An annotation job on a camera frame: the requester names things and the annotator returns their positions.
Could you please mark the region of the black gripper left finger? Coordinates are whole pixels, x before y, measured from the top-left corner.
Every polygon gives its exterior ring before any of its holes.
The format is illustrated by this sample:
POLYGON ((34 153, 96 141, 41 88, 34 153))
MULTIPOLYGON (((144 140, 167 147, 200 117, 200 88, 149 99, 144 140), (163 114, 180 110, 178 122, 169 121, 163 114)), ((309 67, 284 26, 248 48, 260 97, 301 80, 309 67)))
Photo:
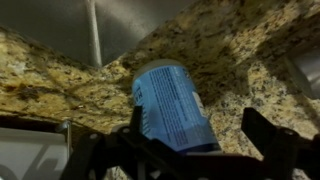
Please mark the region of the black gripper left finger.
POLYGON ((184 159, 157 139, 139 132, 142 107, 136 106, 129 125, 110 134, 83 135, 76 145, 59 180, 103 180, 113 167, 122 167, 136 180, 154 180, 152 172, 165 178, 184 180, 184 159))

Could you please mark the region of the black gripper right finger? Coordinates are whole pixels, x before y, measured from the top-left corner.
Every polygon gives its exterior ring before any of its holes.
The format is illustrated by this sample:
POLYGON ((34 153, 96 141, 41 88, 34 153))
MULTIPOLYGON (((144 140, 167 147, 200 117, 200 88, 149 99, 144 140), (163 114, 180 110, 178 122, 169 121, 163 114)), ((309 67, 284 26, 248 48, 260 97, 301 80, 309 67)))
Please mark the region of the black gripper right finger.
POLYGON ((320 180, 320 134, 307 139, 272 124, 254 108, 243 110, 241 130, 263 155, 266 179, 293 180, 293 170, 300 169, 311 180, 320 180))

